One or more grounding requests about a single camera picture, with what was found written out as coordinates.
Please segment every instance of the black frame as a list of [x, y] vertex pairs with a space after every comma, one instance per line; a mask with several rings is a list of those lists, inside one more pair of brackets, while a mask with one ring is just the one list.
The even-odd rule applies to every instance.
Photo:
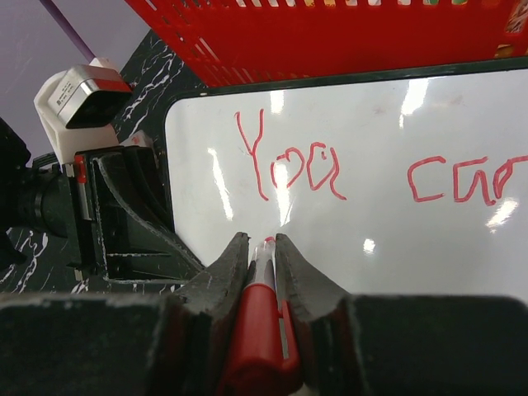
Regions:
[[[167, 113], [177, 101], [182, 99], [192, 99], [197, 97], [211, 97], [222, 95], [233, 95], [239, 93], [275, 91], [277, 89], [296, 89], [296, 88], [313, 88], [328, 87], [334, 85], [357, 84], [357, 83], [376, 83], [394, 80], [409, 80], [412, 78], [429, 78], [429, 77], [446, 77], [459, 76], [464, 74], [475, 73], [496, 73], [507, 72], [512, 70], [522, 70], [528, 68], [528, 56], [521, 56], [508, 59], [493, 59], [479, 62], [470, 62], [464, 64], [442, 64], [439, 66], [426, 66], [420, 68], [402, 68], [398, 70], [384, 70], [379, 72], [367, 72], [356, 74], [344, 74], [339, 76], [327, 76], [316, 78], [300, 78], [295, 80], [283, 80], [274, 82], [260, 82], [256, 84], [236, 85], [220, 88], [209, 88], [205, 90], [186, 91], [178, 93], [174, 100], [171, 101], [165, 110], [164, 120], [167, 119]], [[163, 145], [167, 147], [165, 131], [163, 131]], [[172, 196], [170, 187], [170, 177], [168, 173], [168, 160], [163, 162], [163, 179], [167, 181], [165, 196], [167, 200], [167, 209], [171, 218]]]

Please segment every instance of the white board surface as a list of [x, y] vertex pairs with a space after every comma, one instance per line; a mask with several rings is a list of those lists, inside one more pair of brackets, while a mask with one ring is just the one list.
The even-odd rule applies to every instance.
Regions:
[[176, 231], [206, 265], [237, 231], [285, 233], [352, 293], [528, 302], [525, 70], [184, 99], [166, 137]]

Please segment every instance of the cable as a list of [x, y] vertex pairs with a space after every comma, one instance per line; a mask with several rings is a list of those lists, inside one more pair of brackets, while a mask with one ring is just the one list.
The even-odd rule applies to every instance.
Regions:
[[81, 54], [86, 58], [88, 62], [96, 57], [93, 54], [92, 50], [84, 42], [81, 36], [73, 29], [73, 26], [68, 22], [66, 16], [57, 8], [52, 0], [40, 0], [40, 3], [48, 11], [48, 13], [55, 19], [55, 22], [61, 27], [66, 36], [72, 41], [72, 43], [77, 47]]

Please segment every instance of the red plastic basket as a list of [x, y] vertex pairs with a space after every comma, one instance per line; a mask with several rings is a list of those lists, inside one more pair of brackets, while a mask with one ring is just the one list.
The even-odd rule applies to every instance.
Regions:
[[519, 56], [528, 47], [524, 22], [508, 24], [515, 0], [126, 2], [210, 87]]

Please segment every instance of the red pen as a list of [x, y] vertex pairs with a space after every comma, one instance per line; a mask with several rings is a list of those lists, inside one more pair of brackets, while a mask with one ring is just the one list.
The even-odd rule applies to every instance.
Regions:
[[[242, 292], [217, 396], [286, 396], [302, 385], [300, 358], [286, 300], [277, 307], [273, 254], [268, 238], [255, 249]], [[288, 357], [282, 352], [284, 319]]]

